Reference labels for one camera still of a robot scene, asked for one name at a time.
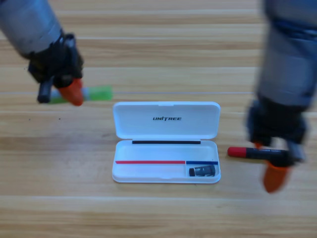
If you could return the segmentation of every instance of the black strip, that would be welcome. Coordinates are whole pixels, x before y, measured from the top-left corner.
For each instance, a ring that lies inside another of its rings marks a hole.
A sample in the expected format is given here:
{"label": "black strip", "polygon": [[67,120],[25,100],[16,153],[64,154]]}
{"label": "black strip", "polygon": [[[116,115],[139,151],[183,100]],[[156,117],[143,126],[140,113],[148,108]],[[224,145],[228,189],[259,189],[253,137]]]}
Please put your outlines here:
{"label": "black strip", "polygon": [[133,140],[132,144],[200,144],[200,141],[181,141],[181,140]]}

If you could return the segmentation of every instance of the small black object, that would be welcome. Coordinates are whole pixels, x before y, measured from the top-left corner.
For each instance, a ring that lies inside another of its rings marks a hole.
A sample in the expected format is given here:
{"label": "small black object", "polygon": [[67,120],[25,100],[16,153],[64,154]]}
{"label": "small black object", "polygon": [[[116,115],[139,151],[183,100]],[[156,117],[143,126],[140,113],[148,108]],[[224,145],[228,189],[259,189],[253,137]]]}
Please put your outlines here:
{"label": "small black object", "polygon": [[214,165],[201,166],[189,169],[189,176],[214,176],[216,173],[216,169]]}

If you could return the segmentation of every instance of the red stripe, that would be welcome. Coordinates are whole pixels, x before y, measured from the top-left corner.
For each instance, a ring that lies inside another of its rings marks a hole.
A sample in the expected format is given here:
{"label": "red stripe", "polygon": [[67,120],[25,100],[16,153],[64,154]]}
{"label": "red stripe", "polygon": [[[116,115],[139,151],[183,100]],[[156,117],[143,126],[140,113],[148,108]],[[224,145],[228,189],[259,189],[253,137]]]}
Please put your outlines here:
{"label": "red stripe", "polygon": [[120,160],[116,161],[117,164],[185,164],[185,161],[181,160],[168,160],[168,161],[153,161],[153,160]]}

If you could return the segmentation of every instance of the case lid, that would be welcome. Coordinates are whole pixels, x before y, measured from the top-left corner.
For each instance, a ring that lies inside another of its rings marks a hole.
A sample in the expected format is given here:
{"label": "case lid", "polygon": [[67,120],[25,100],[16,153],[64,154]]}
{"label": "case lid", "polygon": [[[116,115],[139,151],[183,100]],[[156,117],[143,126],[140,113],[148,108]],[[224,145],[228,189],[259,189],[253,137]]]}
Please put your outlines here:
{"label": "case lid", "polygon": [[218,132],[215,102],[120,102],[113,106],[116,134],[122,139],[200,140]]}

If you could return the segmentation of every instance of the blue stripe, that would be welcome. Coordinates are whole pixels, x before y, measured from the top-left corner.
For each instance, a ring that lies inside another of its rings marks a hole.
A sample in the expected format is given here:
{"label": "blue stripe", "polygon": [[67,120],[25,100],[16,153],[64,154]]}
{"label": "blue stripe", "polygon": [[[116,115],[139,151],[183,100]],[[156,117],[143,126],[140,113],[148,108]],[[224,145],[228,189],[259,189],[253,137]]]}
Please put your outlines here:
{"label": "blue stripe", "polygon": [[186,161],[187,165],[218,165],[218,161]]}

